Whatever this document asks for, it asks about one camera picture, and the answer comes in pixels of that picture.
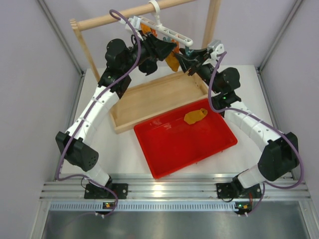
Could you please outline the white plastic sock hanger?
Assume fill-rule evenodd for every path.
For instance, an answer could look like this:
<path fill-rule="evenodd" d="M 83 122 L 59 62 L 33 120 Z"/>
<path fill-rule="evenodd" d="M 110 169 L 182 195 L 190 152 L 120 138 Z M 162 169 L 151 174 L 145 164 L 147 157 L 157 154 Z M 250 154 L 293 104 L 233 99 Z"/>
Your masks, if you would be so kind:
<path fill-rule="evenodd" d="M 165 27 L 160 21 L 160 10 L 161 7 L 156 0 L 150 0 L 149 3 L 155 8 L 155 13 L 153 16 L 155 18 L 155 22 L 143 17 L 141 18 L 141 23 L 149 26 L 151 29 L 154 29 L 157 33 L 164 35 L 165 37 L 171 38 L 171 40 L 177 41 L 184 46 L 191 47 L 193 45 L 193 40 L 189 37 L 186 37 L 176 31 L 173 31 L 167 27 Z"/>

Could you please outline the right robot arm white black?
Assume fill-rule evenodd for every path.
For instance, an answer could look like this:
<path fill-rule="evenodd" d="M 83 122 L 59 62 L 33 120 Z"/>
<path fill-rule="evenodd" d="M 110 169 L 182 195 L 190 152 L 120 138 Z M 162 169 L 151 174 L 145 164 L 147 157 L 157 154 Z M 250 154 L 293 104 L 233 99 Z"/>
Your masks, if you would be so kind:
<path fill-rule="evenodd" d="M 256 165 L 239 173 L 230 183 L 232 197 L 242 198 L 252 187 L 260 183 L 271 185 L 303 165 L 296 135 L 292 132 L 284 134 L 259 119 L 236 95 L 235 91 L 240 87 L 239 71 L 233 67 L 218 70 L 225 55 L 226 52 L 217 47 L 191 51 L 185 47 L 175 54 L 183 72 L 190 76 L 197 74 L 208 86 L 211 110 L 239 127 L 262 153 Z"/>

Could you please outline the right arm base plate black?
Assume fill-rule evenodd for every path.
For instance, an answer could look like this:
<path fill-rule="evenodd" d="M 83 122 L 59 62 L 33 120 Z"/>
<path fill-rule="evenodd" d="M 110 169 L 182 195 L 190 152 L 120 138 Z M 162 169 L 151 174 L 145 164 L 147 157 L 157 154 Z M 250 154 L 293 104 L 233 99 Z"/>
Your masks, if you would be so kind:
<path fill-rule="evenodd" d="M 260 199 L 262 189 L 259 184 L 250 188 L 243 188 L 233 182 L 217 183 L 217 198 L 223 201 L 230 201 L 233 199 Z"/>

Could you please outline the mustard sock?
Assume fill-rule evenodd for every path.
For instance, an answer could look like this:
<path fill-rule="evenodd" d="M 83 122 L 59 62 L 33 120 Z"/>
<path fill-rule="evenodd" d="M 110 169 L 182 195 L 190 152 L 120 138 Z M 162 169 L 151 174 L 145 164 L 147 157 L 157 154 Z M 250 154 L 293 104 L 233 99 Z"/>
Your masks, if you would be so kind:
<path fill-rule="evenodd" d="M 186 113 L 183 120 L 187 124 L 191 125 L 204 119 L 207 116 L 207 114 L 208 114 L 208 110 L 201 108 L 199 110 L 194 110 L 194 111 Z"/>
<path fill-rule="evenodd" d="M 176 58 L 175 53 L 173 51 L 166 57 L 165 61 L 172 71 L 174 72 L 178 71 L 180 67 L 180 63 L 178 59 Z"/>

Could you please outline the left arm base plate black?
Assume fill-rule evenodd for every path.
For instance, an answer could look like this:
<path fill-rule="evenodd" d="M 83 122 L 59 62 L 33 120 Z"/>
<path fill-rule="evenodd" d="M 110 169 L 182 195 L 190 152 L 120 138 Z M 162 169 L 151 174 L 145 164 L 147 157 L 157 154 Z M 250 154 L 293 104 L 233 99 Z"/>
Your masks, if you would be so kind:
<path fill-rule="evenodd" d="M 128 184 L 114 183 L 111 186 L 111 190 L 117 195 L 118 199 L 126 199 L 128 194 Z M 111 192 L 89 183 L 85 187 L 84 198 L 85 199 L 115 199 L 115 196 Z"/>

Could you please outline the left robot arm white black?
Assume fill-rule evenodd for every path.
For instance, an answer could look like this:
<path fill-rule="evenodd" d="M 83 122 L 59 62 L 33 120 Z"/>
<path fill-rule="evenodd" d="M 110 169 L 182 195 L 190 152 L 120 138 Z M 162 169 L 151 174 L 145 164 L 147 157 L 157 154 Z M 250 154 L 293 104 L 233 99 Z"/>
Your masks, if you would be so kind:
<path fill-rule="evenodd" d="M 91 147 L 94 135 L 109 110 L 121 99 L 131 83 L 129 73 L 138 68 L 149 75 L 157 70 L 157 61 L 163 61 L 177 44 L 160 40 L 152 33 L 131 37 L 127 47 L 121 39 L 111 40 L 106 47 L 106 69 L 94 95 L 75 123 L 66 131 L 58 132 L 56 142 L 61 153 L 60 162 L 82 170 L 80 177 L 90 180 L 96 193 L 107 198 L 112 194 L 112 178 L 98 163 L 99 153 Z"/>

